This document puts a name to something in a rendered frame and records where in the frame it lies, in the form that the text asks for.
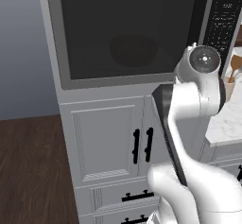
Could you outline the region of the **grey drawer front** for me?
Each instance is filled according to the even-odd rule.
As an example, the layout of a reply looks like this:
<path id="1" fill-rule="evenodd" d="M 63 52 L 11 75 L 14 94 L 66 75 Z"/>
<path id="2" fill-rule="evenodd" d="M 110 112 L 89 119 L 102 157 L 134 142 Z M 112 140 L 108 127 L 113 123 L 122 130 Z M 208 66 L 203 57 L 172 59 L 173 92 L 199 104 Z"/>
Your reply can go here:
<path id="1" fill-rule="evenodd" d="M 80 187 L 75 189 L 78 214 L 88 215 L 95 212 L 102 212 L 109 209 L 118 209 L 131 206 L 136 203 L 146 201 L 156 201 L 158 197 L 154 194 L 151 198 L 141 198 L 132 201 L 123 202 L 121 200 L 127 193 L 131 195 L 141 194 L 144 190 L 152 192 L 145 179 L 136 179 L 131 181 L 117 181 Z"/>
<path id="2" fill-rule="evenodd" d="M 157 205 L 153 204 L 111 213 L 81 215 L 79 217 L 79 224 L 120 224 L 125 221 L 126 217 L 130 220 L 137 219 L 140 215 L 149 217 L 156 209 Z"/>

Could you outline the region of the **wooden spoon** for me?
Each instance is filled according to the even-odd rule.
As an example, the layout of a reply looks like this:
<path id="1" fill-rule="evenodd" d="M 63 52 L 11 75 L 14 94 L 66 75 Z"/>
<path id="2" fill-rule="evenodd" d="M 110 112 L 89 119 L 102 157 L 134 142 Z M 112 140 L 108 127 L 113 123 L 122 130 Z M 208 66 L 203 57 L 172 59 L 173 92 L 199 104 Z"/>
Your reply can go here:
<path id="1" fill-rule="evenodd" d="M 232 67 L 232 73 L 229 78 L 229 83 L 232 82 L 233 79 L 233 73 L 240 67 L 242 66 L 242 57 L 233 55 L 232 60 L 231 60 L 231 67 Z"/>

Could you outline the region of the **grey cupboard run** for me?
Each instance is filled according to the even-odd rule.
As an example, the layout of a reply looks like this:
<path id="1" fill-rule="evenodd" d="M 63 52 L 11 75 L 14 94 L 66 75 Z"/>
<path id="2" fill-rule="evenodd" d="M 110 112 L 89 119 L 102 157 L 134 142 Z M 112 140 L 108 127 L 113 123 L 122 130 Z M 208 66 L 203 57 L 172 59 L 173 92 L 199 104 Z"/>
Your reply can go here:
<path id="1" fill-rule="evenodd" d="M 242 143 L 212 145 L 204 139 L 199 160 L 230 172 L 242 185 Z"/>

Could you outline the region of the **beige utensil pot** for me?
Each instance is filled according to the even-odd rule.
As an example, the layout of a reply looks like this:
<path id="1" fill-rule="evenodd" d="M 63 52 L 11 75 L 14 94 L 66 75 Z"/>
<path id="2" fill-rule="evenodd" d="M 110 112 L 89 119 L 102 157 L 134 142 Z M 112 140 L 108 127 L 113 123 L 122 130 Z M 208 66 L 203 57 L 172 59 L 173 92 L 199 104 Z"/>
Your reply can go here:
<path id="1" fill-rule="evenodd" d="M 223 79 L 224 85 L 225 85 L 225 89 L 226 89 L 226 101 L 227 102 L 229 102 L 230 99 L 231 99 L 231 96 L 233 94 L 234 85 L 235 85 L 234 80 L 229 81 L 229 79 L 230 79 L 229 77 L 225 77 Z"/>

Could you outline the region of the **grey panelled cupboard door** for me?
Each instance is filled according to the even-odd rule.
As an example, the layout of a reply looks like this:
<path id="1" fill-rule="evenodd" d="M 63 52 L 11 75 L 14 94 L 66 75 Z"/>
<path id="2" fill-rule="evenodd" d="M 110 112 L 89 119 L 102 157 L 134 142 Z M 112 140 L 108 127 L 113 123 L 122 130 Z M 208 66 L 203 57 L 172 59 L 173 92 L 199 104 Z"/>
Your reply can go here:
<path id="1" fill-rule="evenodd" d="M 62 126 L 73 185 L 120 181 L 138 174 L 133 133 L 143 122 L 142 97 L 62 104 Z"/>
<path id="2" fill-rule="evenodd" d="M 145 97 L 144 128 L 144 150 L 147 147 L 147 130 L 153 128 L 153 141 L 149 163 L 146 162 L 146 153 L 144 152 L 146 167 L 150 168 L 153 165 L 170 163 L 171 158 L 166 148 L 164 130 L 151 95 Z"/>

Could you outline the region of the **dark bowl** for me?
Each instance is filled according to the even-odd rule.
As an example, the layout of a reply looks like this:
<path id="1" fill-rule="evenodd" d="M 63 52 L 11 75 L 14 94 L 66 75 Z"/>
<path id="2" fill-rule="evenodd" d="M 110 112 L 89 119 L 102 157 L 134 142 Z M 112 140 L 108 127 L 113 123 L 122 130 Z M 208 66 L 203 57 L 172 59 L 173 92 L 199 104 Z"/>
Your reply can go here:
<path id="1" fill-rule="evenodd" d="M 158 52 L 158 43 L 145 35 L 115 35 L 109 42 L 112 59 L 127 67 L 150 65 Z"/>

